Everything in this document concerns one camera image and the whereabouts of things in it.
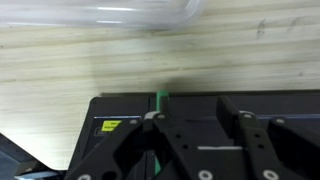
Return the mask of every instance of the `wooden table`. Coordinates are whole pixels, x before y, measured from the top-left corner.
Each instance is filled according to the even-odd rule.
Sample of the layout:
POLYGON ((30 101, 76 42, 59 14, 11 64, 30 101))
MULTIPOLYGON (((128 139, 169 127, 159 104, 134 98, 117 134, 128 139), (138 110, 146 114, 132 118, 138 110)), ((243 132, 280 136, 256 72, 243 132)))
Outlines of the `wooden table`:
POLYGON ((320 88, 320 1, 208 0, 173 32, 0 28, 0 132, 66 169, 101 93, 320 88))

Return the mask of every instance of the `yellow label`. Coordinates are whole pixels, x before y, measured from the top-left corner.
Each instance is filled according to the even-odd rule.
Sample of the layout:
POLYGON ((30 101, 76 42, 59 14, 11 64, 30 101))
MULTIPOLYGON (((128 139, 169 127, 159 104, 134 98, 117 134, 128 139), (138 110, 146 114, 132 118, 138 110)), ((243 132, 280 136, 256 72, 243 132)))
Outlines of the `yellow label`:
POLYGON ((108 120, 108 121, 104 121, 103 124, 102 124, 102 129, 101 129, 101 131, 103 131, 103 132, 111 132, 111 131, 113 131, 120 123, 121 123, 121 121, 119 121, 119 120, 108 120))

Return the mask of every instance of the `transparent plastic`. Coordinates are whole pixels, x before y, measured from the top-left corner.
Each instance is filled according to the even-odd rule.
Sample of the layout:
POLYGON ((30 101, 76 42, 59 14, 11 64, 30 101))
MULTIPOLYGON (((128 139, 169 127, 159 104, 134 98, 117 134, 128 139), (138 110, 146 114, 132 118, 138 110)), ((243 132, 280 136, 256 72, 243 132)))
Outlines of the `transparent plastic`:
POLYGON ((203 0, 0 0, 0 24, 174 29, 192 21, 202 3, 203 0))

